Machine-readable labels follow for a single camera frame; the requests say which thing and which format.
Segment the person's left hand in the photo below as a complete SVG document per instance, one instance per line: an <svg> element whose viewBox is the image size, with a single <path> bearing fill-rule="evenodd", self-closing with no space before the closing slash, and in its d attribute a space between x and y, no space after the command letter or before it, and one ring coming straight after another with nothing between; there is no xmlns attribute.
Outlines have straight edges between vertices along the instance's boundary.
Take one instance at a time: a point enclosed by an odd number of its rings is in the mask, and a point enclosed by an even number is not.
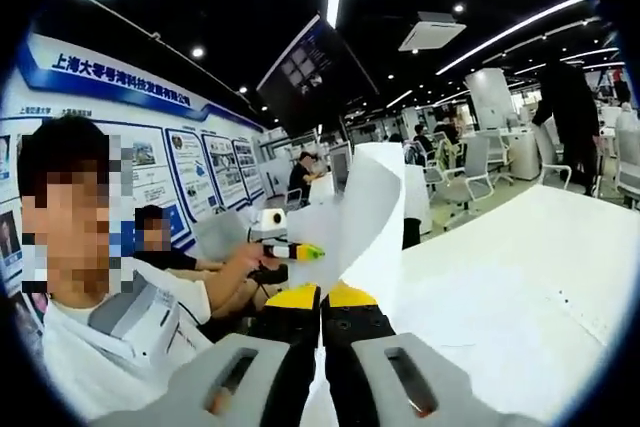
<svg viewBox="0 0 640 427"><path fill-rule="evenodd" d="M265 265L266 257L264 256L263 245L260 243L243 243L239 245L228 263L243 274L257 269L260 265Z"/></svg>

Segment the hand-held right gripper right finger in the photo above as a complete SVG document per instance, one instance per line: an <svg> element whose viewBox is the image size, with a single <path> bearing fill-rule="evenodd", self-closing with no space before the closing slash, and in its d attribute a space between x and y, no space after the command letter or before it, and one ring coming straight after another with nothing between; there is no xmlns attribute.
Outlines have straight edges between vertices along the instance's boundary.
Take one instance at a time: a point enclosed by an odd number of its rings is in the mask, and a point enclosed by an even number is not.
<svg viewBox="0 0 640 427"><path fill-rule="evenodd" d="M325 377L341 426L536 426L481 401L469 375L344 282L321 305Z"/></svg>

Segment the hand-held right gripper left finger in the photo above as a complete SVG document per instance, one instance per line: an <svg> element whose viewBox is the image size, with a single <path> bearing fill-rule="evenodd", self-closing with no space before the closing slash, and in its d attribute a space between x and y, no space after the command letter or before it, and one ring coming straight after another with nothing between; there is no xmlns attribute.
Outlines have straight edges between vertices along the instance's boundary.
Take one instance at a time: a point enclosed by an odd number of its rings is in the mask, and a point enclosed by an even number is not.
<svg viewBox="0 0 640 427"><path fill-rule="evenodd" d="M244 335L232 333L180 367L167 392L97 426L297 426L315 376L319 286L272 297Z"/></svg>

